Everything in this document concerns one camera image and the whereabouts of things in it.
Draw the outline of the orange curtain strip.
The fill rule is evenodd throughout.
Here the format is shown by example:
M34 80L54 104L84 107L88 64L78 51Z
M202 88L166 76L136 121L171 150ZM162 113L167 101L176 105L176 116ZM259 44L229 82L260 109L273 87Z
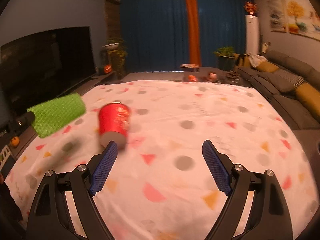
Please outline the orange curtain strip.
M188 19L189 60L201 65L200 25L197 0L185 0Z

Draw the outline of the green foam net sleeve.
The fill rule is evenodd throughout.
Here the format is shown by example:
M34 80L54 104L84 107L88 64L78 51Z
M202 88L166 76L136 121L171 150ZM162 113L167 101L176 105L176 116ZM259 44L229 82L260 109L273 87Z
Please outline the green foam net sleeve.
M40 138L48 137L86 113L86 105L78 93L49 100L27 109L35 114L31 124Z

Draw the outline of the grey sectional sofa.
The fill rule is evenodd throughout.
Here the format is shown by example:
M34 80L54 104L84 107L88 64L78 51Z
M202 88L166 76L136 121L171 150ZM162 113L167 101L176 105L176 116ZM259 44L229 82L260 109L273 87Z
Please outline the grey sectional sofa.
M237 54L237 72L261 93L293 130L303 148L319 152L319 71L278 51Z

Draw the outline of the white standing air conditioner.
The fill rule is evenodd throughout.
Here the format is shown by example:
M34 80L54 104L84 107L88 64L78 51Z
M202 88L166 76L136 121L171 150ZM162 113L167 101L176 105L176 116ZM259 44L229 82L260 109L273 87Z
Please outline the white standing air conditioner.
M256 16L246 15L246 54L259 53L259 21Z

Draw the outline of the patterned white tablecloth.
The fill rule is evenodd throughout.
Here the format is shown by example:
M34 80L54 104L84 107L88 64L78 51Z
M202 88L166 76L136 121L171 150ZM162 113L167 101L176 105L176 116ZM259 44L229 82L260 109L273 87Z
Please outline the patterned white tablecloth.
M215 83L135 81L92 88L86 113L34 139L6 178L24 219L48 170L69 172L102 151L98 113L108 103L131 110L127 145L94 198L116 239L204 239L226 196L202 156L210 140L250 171L271 169L298 236L319 206L310 164L285 121L255 89Z

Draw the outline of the red flower decoration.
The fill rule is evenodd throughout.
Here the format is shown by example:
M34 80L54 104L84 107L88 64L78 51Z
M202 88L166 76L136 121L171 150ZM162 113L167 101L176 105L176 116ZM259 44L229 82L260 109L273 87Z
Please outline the red flower decoration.
M245 3L244 9L247 13L254 16L257 13L258 6L255 3L248 1Z

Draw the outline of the yellow cushion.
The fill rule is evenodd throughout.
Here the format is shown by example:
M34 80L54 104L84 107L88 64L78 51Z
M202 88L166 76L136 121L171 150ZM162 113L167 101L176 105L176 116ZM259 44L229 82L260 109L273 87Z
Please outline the yellow cushion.
M298 101L319 122L320 119L320 93L309 83L304 82L296 89Z
M275 71L279 70L279 67L269 61L263 61L259 63L259 65L256 67L256 70L259 72L274 73Z

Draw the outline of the left small painting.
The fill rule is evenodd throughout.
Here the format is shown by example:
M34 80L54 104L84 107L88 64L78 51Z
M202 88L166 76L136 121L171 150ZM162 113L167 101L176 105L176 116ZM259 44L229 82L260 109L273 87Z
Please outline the left small painting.
M286 32L286 18L284 14L284 2L282 0L272 0L267 2L270 31L271 32Z

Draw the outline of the sailboat painting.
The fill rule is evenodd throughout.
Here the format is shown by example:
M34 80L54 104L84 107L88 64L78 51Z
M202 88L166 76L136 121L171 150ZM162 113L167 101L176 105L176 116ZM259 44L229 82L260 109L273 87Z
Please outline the sailboat painting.
M285 15L290 34L319 41L319 16L309 0L285 0Z

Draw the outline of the plant on stand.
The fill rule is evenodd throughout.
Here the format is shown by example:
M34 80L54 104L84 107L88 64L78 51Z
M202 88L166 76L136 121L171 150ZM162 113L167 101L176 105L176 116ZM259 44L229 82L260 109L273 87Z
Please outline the plant on stand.
M104 74L115 72L118 79L122 79L126 75L127 48L122 38L109 39L107 44L102 46L100 57Z

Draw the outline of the red paper cup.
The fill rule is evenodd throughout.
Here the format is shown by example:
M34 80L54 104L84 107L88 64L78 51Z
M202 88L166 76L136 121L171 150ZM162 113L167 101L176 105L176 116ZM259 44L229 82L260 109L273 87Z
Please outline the red paper cup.
M131 111L127 105L114 102L101 107L99 119L99 142L106 147L111 141L119 150L125 148L129 131Z

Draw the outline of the grey flat cushion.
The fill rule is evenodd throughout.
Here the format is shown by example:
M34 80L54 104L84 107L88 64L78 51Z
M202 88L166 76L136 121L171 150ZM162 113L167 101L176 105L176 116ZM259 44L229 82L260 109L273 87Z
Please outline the grey flat cushion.
M294 84L290 83L283 77L280 77L276 74L261 72L258 74L258 76L262 77L263 79L274 85L274 87L276 87L276 89L279 90L281 93L289 93L295 90Z

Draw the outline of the yellow cushion far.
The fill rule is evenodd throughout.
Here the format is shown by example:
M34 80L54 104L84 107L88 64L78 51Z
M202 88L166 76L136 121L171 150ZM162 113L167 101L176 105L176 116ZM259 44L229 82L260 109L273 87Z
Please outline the yellow cushion far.
M263 61L259 63L259 65L256 67L256 70L259 72L274 73L275 71L279 70L279 67L269 61Z

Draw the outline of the blue curtain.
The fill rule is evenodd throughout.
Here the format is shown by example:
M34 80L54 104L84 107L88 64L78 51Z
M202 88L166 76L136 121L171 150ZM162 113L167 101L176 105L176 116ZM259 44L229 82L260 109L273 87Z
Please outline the blue curtain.
M245 52L248 1L197 0L201 66L214 66L220 47ZM120 23L129 72L173 71L190 63L185 0L120 0Z

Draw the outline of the potted green plant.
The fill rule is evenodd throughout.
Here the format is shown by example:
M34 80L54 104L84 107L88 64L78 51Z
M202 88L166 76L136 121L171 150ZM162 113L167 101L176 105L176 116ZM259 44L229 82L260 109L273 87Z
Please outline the potted green plant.
M220 47L213 54L217 57L217 67L220 70L233 70L235 64L233 47Z

